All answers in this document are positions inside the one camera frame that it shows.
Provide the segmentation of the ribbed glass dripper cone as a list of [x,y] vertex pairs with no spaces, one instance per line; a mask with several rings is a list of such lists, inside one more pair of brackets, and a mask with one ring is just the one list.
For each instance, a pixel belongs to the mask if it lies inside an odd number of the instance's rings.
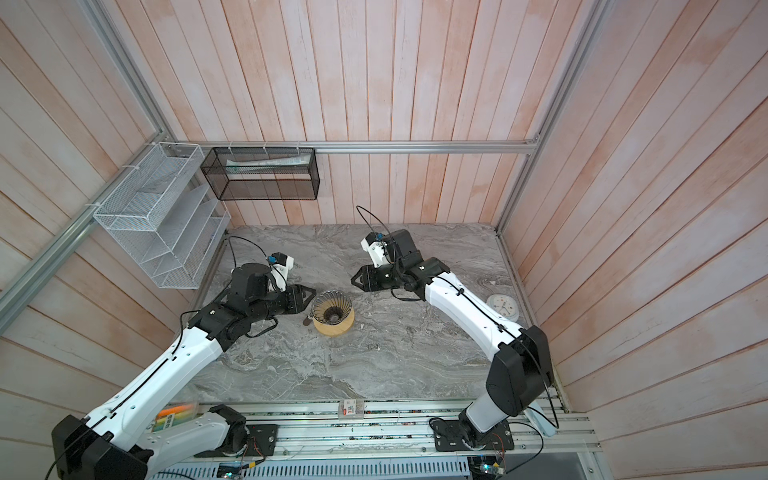
[[351,298],[338,290],[329,290],[316,297],[310,309],[311,318],[325,325],[339,325],[353,312]]

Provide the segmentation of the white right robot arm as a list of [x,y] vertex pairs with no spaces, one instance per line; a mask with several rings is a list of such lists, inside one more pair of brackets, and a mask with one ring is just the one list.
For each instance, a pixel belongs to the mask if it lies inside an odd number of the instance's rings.
[[549,342],[540,328],[525,328],[506,318],[472,293],[437,258],[425,259],[404,229],[384,235],[370,232],[361,247],[371,263],[351,283],[364,292],[403,289],[444,313],[481,348],[491,362],[485,392],[456,420],[430,422],[440,451],[481,449],[501,436],[508,419],[525,415],[544,437],[559,428],[556,418],[540,411],[537,398],[554,382]]

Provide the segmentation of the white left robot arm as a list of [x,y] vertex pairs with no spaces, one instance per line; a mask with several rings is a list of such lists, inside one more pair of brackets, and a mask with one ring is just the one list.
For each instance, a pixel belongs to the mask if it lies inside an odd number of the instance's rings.
[[61,479],[146,479],[167,466],[208,451],[238,457],[249,448],[245,417],[226,405],[172,427],[159,439],[146,429],[170,400],[255,322],[303,312],[314,289],[291,284],[292,257],[246,263],[212,302],[183,324],[177,339],[114,397],[82,418],[66,416],[52,430],[55,460],[48,471]]

